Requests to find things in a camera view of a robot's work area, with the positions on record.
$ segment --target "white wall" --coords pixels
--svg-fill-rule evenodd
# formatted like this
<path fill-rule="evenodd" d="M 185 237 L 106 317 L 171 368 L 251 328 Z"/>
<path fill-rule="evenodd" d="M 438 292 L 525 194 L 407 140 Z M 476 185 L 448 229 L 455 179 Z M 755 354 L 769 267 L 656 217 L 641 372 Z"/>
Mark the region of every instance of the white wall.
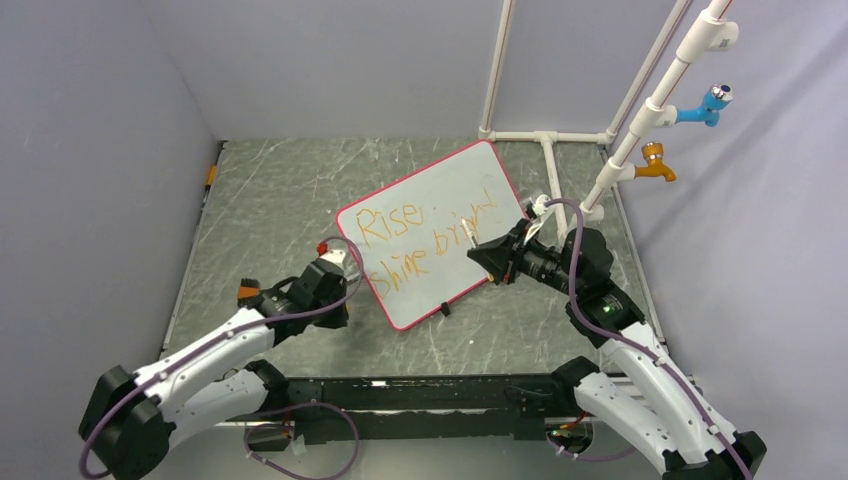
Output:
<path fill-rule="evenodd" d="M 492 128 L 607 129 L 674 0 L 516 0 Z"/>
<path fill-rule="evenodd" d="M 475 133 L 499 0 L 142 0 L 222 138 Z"/>
<path fill-rule="evenodd" d="M 215 142 L 136 0 L 3 2 L 0 465 L 79 478 L 97 377 L 153 360 Z"/>
<path fill-rule="evenodd" d="M 627 184 L 628 216 L 672 353 L 764 438 L 760 476 L 848 478 L 848 4 L 747 0 L 728 19 L 739 43 L 690 68 L 670 101 L 695 106 L 716 81 L 736 99 L 714 129 L 646 138 L 678 180 Z"/>
<path fill-rule="evenodd" d="M 142 0 L 213 131 L 474 135 L 502 0 Z M 674 0 L 517 0 L 494 126 L 601 132 Z"/>

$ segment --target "red whiteboard frame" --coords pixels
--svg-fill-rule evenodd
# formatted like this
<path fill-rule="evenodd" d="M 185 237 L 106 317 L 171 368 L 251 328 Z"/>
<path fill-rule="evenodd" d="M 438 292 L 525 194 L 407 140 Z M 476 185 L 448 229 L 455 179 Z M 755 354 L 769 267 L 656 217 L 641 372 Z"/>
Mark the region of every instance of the red whiteboard frame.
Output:
<path fill-rule="evenodd" d="M 433 163 L 431 163 L 431 164 L 427 165 L 426 167 L 419 168 L 418 170 L 415 170 L 414 172 L 411 172 L 411 173 L 409 173 L 409 174 L 407 174 L 407 175 L 404 175 L 403 177 L 401 177 L 401 178 L 399 178 L 399 179 L 395 180 L 394 182 L 392 182 L 392 183 L 390 183 L 390 184 L 386 185 L 385 187 L 382 187 L 382 188 L 380 188 L 379 190 L 376 190 L 376 191 L 374 191 L 374 192 L 369 193 L 368 195 L 366 195 L 366 196 L 364 196 L 364 197 L 360 198 L 359 200 L 356 200 L 355 202 L 351 203 L 350 205 L 346 205 L 346 206 L 344 206 L 344 207 L 340 208 L 340 209 L 339 209 L 339 211 L 338 211 L 338 212 L 336 212 L 336 228 L 338 228 L 339 232 L 340 232 L 342 235 L 344 235 L 344 231 L 342 230 L 341 223 L 339 223 L 339 216 L 340 216 L 340 215 L 341 215 L 344 211 L 346 211 L 346 210 L 348 210 L 348 209 L 350 209 L 350 208 L 353 208 L 353 207 L 355 207 L 356 205 L 358 205 L 358 204 L 360 204 L 360 203 L 364 202 L 365 200 L 368 200 L 369 198 L 373 197 L 374 195 L 377 195 L 378 193 L 380 193 L 380 192 L 382 192 L 382 191 L 384 191 L 384 190 L 387 190 L 387 189 L 389 189 L 389 188 L 391 188 L 391 187 L 394 187 L 394 186 L 398 185 L 399 183 L 403 182 L 404 180 L 408 180 L 408 179 L 412 178 L 413 176 L 418 175 L 418 174 L 419 174 L 419 173 L 421 173 L 421 172 L 424 172 L 424 171 L 425 171 L 425 170 L 427 170 L 428 168 L 434 167 L 434 166 L 438 165 L 439 163 L 444 162 L 445 160 L 448 160 L 448 159 L 450 159 L 450 158 L 453 158 L 453 157 L 454 157 L 454 156 L 456 156 L 457 154 L 459 154 L 459 153 L 461 153 L 461 152 L 463 152 L 463 151 L 465 151 L 465 150 L 468 150 L 469 148 L 471 148 L 471 147 L 473 147 L 473 146 L 475 146 L 475 145 L 478 145 L 478 144 L 480 144 L 480 143 L 488 143 L 488 144 L 489 144 L 489 147 L 491 147 L 492 152 L 495 154 L 495 158 L 498 160 L 498 165 L 501 167 L 501 171 L 503 171 L 503 173 L 504 173 L 504 177 L 506 178 L 506 181 L 507 181 L 507 183 L 509 184 L 509 188 L 511 188 L 511 189 L 512 189 L 512 194 L 515 196 L 515 202 L 516 202 L 516 203 L 518 204 L 518 206 L 520 207 L 520 206 L 521 206 L 521 200 L 518 198 L 518 193 L 515 191 L 515 185 L 512 183 L 512 179 L 511 179 L 511 178 L 509 178 L 509 175 L 506 173 L 506 169 L 505 169 L 505 168 L 504 168 L 504 166 L 503 166 L 503 161 L 501 161 L 501 157 L 500 157 L 500 155 L 498 155 L 498 151 L 497 151 L 497 149 L 495 149 L 495 145 L 494 145 L 492 142 L 490 142 L 489 140 L 485 140 L 485 139 L 483 139 L 483 140 L 478 140 L 478 141 L 476 141 L 476 142 L 470 143 L 470 144 L 468 144 L 468 145 L 466 145 L 466 146 L 464 146 L 464 147 L 460 148 L 459 150 L 457 150 L 457 151 L 455 151 L 455 152 L 451 153 L 450 155 L 448 155 L 448 156 L 446 156 L 446 157 L 444 157 L 444 158 L 441 158 L 441 159 L 439 159 L 439 160 L 436 160 L 435 162 L 433 162 Z M 370 279 L 370 278 L 368 278 L 368 276 L 367 276 L 367 275 L 364 275 L 364 274 L 363 274 L 363 276 L 365 277 L 365 281 L 367 281 L 367 282 L 368 282 L 368 287 L 369 287 L 369 288 L 371 288 L 371 292 L 373 292 L 373 293 L 374 293 L 374 297 L 376 297 L 376 298 L 377 298 L 377 303 L 380 305 L 380 310 L 382 310 L 382 311 L 383 311 L 383 315 L 385 315 L 385 316 L 386 316 L 386 319 L 389 321 L 389 325 L 391 325 L 391 327 L 392 327 L 393 329 L 395 329 L 396 331 L 398 331 L 398 332 L 404 332 L 404 331 L 406 331 L 406 330 L 409 330 L 410 328 L 412 328 L 412 327 L 414 327 L 414 326 L 418 325 L 421 321 L 423 321 L 424 319 L 426 319 L 426 318 L 430 317 L 431 315 L 433 315 L 434 313 L 438 312 L 438 311 L 441 309 L 441 305 L 438 305 L 438 306 L 436 306 L 435 308 L 433 308 L 433 310 L 431 310 L 431 311 L 429 311 L 429 312 L 425 313 L 423 316 L 421 316 L 421 318 L 419 318 L 419 319 L 417 319 L 417 320 L 413 321 L 412 323 L 410 323 L 410 324 L 409 324 L 409 325 L 407 325 L 406 327 L 399 328 L 399 327 L 395 326 L 395 324 L 394 324 L 394 323 L 392 323 L 392 319 L 391 319 L 391 317 L 389 316 L 389 312 L 387 312 L 387 311 L 386 311 L 386 307 L 385 307 L 385 305 L 383 305 L 383 301 L 382 301 L 382 299 L 380 298 L 380 295 L 378 295 L 378 294 L 377 294 L 377 287 L 375 287 L 375 286 L 374 286 L 374 284 L 373 284 L 373 283 L 371 283 L 371 279 Z M 488 276 L 484 276 L 482 279 L 480 279 L 480 281 L 479 281 L 479 282 L 475 283 L 474 285 L 472 285 L 472 286 L 468 287 L 467 289 L 463 290 L 462 292 L 458 293 L 458 294 L 457 294 L 457 295 L 455 295 L 453 298 L 450 298 L 450 299 L 447 301 L 447 303 L 453 303 L 453 302 L 454 302 L 455 300 L 457 300 L 459 297 L 461 297 L 461 296 L 465 295 L 466 293 L 470 292 L 471 290 L 474 290 L 475 288 L 477 288 L 477 287 L 479 287 L 480 285 L 482 285 L 483 283 L 485 283 L 485 282 L 486 282 L 486 280 L 488 280 Z"/>

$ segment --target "table surface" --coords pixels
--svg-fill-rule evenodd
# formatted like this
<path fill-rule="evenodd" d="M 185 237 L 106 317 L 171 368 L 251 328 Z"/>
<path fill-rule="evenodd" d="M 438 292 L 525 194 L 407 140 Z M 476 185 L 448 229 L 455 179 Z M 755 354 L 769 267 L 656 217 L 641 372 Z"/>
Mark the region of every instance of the table surface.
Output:
<path fill-rule="evenodd" d="M 243 277 L 263 286 L 299 275 L 319 240 L 338 234 L 341 207 L 443 158 L 474 138 L 240 140 L 225 144 L 206 204 L 168 356 L 226 321 L 236 311 Z M 523 198 L 549 192 L 542 149 L 535 143 L 495 145 Z M 554 147 L 563 194 L 585 197 L 602 166 L 597 145 Z M 596 226 L 615 257 L 612 275 L 643 312 L 640 281 L 621 211 L 602 198 Z M 540 239 L 556 239 L 553 218 Z M 510 286 L 485 284 L 405 332 L 392 329 L 366 286 L 349 303 L 347 328 L 310 327 L 258 358 L 289 377 L 361 377 L 548 373 L 597 351 L 569 323 L 567 297 L 529 278 Z"/>

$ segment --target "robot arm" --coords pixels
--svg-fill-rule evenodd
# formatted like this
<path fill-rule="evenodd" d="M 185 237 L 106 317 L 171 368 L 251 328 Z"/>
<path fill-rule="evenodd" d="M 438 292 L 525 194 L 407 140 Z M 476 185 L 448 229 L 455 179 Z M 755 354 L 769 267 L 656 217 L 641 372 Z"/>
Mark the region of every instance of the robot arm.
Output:
<path fill-rule="evenodd" d="M 239 415 L 288 405 L 287 381 L 268 362 L 251 362 L 235 375 L 221 377 L 309 325 L 346 326 L 345 256 L 341 250 L 327 251 L 300 277 L 244 299 L 224 324 L 167 358 L 132 374 L 120 366 L 104 373 L 79 435 L 116 480 L 137 480 L 195 433 Z M 282 289 L 285 283 L 290 283 L 287 291 Z M 273 321 L 281 315 L 299 318 Z M 136 390 L 139 394 L 127 401 Z M 119 402 L 124 404 L 115 409 Z"/>
<path fill-rule="evenodd" d="M 692 385 L 671 376 L 673 373 L 685 378 L 660 347 L 642 312 L 610 280 L 613 256 L 601 232 L 585 229 L 582 244 L 575 245 L 573 230 L 564 247 L 557 250 L 534 238 L 541 223 L 540 213 L 544 212 L 534 204 L 527 213 L 534 220 L 519 220 L 498 239 L 478 245 L 472 238 L 468 257 L 486 269 L 496 284 L 514 283 L 523 274 L 568 293 L 573 281 L 580 311 L 590 325 L 579 318 L 570 303 L 566 311 L 572 324 L 631 378 L 653 411 L 618 392 L 597 366 L 582 357 L 554 372 L 554 381 L 564 392 L 561 401 L 607 422 L 642 452 L 664 479 L 742 478 L 744 470 L 732 458 L 734 454 L 741 457 L 745 470 L 755 472 L 765 455 L 765 445 L 754 432 L 737 433 Z M 568 270 L 575 248 L 579 253 L 572 279 Z M 698 406 L 690 396 L 697 399 Z M 708 412 L 712 424 L 698 407 Z M 732 452 L 719 435 L 735 440 Z"/>

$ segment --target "pvc pipe frame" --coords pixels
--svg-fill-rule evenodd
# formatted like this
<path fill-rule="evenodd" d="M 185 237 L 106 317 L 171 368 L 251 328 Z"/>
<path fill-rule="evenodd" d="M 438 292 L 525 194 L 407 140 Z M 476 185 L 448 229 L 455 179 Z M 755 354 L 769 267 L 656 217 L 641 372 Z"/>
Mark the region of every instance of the pvc pipe frame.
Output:
<path fill-rule="evenodd" d="M 627 94 L 624 96 L 624 101 L 621 102 L 621 106 L 618 107 L 618 111 L 615 112 L 615 117 L 613 117 L 612 122 L 610 122 L 610 126 L 607 128 L 607 136 L 614 139 L 618 135 L 618 130 L 624 123 L 624 119 L 636 103 L 636 97 L 638 97 L 639 94 L 642 93 L 642 89 L 645 88 L 645 83 L 648 82 L 648 78 L 657 66 L 660 56 L 668 46 L 671 36 L 674 35 L 675 31 L 677 31 L 677 27 L 680 25 L 680 22 L 683 20 L 683 16 L 689 10 L 689 6 L 691 4 L 692 0 L 677 0 L 674 3 L 674 6 L 671 8 L 671 12 L 669 12 L 668 17 L 665 19 L 665 23 L 660 29 L 660 33 L 657 35 L 656 40 L 654 40 L 654 44 L 651 46 L 651 49 L 648 51 L 648 56 L 645 57 L 645 61 L 642 62 L 642 66 L 639 68 L 639 73 L 636 74 L 636 78 L 634 78 L 633 83 L 630 84 L 630 89 L 627 90 Z"/>
<path fill-rule="evenodd" d="M 692 0 L 677 0 L 671 12 L 669 12 L 662 29 L 657 35 L 648 56 L 642 63 L 639 73 L 630 85 L 624 100 L 621 103 L 615 117 L 613 118 L 610 128 L 607 128 L 602 133 L 561 133 L 561 132 L 496 132 L 491 129 L 492 116 L 495 106 L 495 98 L 497 97 L 498 85 L 500 83 L 501 71 L 503 69 L 504 58 L 506 57 L 507 37 L 509 29 L 512 25 L 512 17 L 515 12 L 515 1 L 504 0 L 501 10 L 501 19 L 498 26 L 498 36 L 495 41 L 495 55 L 492 60 L 492 68 L 489 72 L 489 83 L 486 91 L 486 99 L 483 107 L 483 120 L 480 125 L 478 137 L 487 139 L 492 142 L 497 141 L 530 141 L 539 142 L 545 154 L 545 166 L 548 172 L 548 181 L 550 182 L 551 194 L 554 198 L 561 196 L 561 188 L 559 183 L 559 175 L 556 170 L 556 158 L 553 153 L 553 143 L 555 142 L 587 142 L 596 143 L 598 145 L 609 145 L 615 139 L 620 124 L 633 108 L 636 96 L 639 95 L 648 77 L 653 72 L 660 55 L 668 45 L 668 41 L 680 24 L 683 15 L 689 7 Z M 568 224 L 565 217 L 565 210 L 561 205 L 555 207 L 554 211 L 557 222 L 557 236 L 560 240 L 565 238 L 568 231 Z"/>
<path fill-rule="evenodd" d="M 690 65 L 698 61 L 705 51 L 712 47 L 715 37 L 727 25 L 723 18 L 731 3 L 733 3 L 733 0 L 712 0 L 689 28 L 686 36 L 677 48 L 674 61 L 672 61 L 665 75 L 663 75 L 654 93 L 645 100 L 645 104 L 630 122 L 627 136 L 624 137 L 621 145 L 619 145 L 613 156 L 604 165 L 589 195 L 580 203 L 580 209 L 583 211 L 583 215 L 587 220 L 597 221 L 601 219 L 602 212 L 595 212 L 594 209 L 600 201 L 601 194 L 616 181 L 610 173 L 614 170 L 622 169 L 622 165 L 624 165 L 627 157 L 636 148 L 639 140 L 662 117 L 669 96 L 671 96 L 672 91 L 674 91 L 674 88 L 677 87 L 677 84 L 683 78 L 686 70 L 689 69 Z"/>

